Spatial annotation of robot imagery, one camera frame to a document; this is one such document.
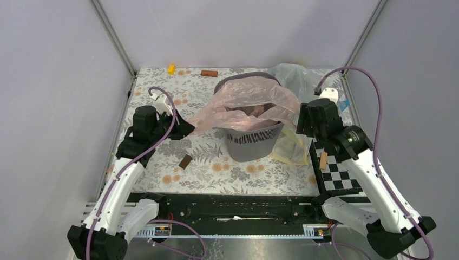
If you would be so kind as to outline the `clear yellow-rimmed plastic bag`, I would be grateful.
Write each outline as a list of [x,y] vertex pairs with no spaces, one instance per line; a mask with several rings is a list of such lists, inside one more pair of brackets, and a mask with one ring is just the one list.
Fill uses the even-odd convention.
[[[302,103],[317,98],[314,89],[327,74],[325,69],[307,69],[302,65],[282,63],[268,70],[280,84],[291,90]],[[295,114],[292,125],[285,125],[281,130],[270,157],[282,163],[305,166],[309,164],[309,148],[312,139],[296,134],[299,114]]]

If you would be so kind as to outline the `grey mesh trash bin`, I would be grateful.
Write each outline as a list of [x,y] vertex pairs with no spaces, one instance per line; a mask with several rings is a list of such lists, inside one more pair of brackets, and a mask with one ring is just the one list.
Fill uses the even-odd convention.
[[225,107],[227,111],[241,111],[258,119],[248,130],[222,128],[229,155],[237,162],[260,159],[271,153],[284,124],[279,120],[285,110],[272,103]]

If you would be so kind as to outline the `pink plastic trash bag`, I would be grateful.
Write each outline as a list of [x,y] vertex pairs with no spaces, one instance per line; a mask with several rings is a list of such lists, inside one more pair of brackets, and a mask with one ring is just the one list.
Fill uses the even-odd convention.
[[248,130],[251,123],[258,119],[244,115],[239,110],[227,111],[225,107],[243,105],[260,105],[272,103],[285,110],[280,121],[293,124],[295,114],[299,114],[301,101],[289,89],[282,87],[275,79],[252,76],[229,80],[212,95],[208,104],[189,122],[195,126],[193,134],[201,134],[212,128],[232,128],[240,131]]

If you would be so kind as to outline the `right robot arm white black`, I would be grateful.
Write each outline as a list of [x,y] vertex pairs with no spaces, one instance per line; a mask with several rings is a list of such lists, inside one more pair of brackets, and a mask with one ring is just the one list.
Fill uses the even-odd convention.
[[297,131],[313,137],[326,153],[342,163],[357,180],[375,212],[365,211],[330,193],[315,199],[310,209],[317,223],[336,220],[367,238],[373,250],[391,259],[436,228],[431,217],[421,216],[401,195],[365,132],[356,125],[346,126],[330,99],[302,103]]

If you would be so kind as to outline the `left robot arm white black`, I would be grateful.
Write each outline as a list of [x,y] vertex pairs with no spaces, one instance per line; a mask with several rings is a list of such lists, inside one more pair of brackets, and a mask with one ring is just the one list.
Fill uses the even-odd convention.
[[170,113],[159,113],[153,106],[135,110],[99,200],[83,223],[71,226],[67,233],[78,259],[124,259],[129,242],[148,221],[160,223],[167,218],[167,206],[158,199],[141,199],[124,218],[121,212],[156,147],[166,139],[181,140],[194,129],[175,109]]

